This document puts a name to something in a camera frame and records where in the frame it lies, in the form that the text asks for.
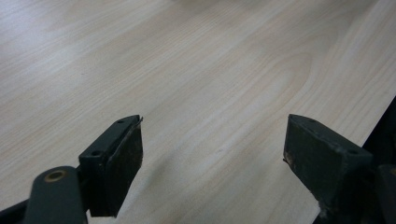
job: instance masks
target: screw hole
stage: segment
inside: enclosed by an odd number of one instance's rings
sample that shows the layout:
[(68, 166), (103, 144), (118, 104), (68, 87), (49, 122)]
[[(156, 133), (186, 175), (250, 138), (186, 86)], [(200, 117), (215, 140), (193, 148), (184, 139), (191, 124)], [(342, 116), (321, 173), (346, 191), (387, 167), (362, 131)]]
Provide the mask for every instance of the screw hole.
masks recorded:
[(353, 155), (358, 154), (358, 151), (356, 151), (356, 150), (348, 150), (347, 152), (348, 152), (349, 154), (353, 154)]
[(102, 151), (95, 150), (95, 151), (93, 151), (93, 152), (91, 153), (91, 155), (93, 155), (93, 156), (100, 156), (100, 155), (102, 155)]
[(47, 174), (46, 177), (44, 177), (44, 180), (47, 183), (56, 182), (56, 181), (64, 178), (65, 175), (66, 175), (66, 171), (57, 170), (57, 171), (51, 172), (50, 174)]

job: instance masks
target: wooden table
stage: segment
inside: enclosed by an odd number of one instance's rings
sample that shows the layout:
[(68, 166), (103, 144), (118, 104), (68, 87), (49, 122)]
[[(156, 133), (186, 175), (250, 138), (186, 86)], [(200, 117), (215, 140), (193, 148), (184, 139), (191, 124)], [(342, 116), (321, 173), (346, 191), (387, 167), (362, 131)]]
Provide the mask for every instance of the wooden table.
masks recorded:
[(289, 113), (362, 145), (396, 94), (393, 0), (0, 3), (0, 209), (113, 121), (145, 157), (91, 223), (310, 223), (282, 161)]

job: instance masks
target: light wood grain surface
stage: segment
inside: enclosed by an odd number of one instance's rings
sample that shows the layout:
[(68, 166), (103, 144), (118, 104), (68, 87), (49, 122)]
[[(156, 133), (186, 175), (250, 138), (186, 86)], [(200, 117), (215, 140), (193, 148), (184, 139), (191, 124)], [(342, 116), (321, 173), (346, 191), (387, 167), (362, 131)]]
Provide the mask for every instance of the light wood grain surface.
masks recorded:
[(395, 62), (393, 0), (1, 1), (0, 209), (140, 114), (143, 166), (91, 223), (311, 223), (288, 114), (362, 145)]

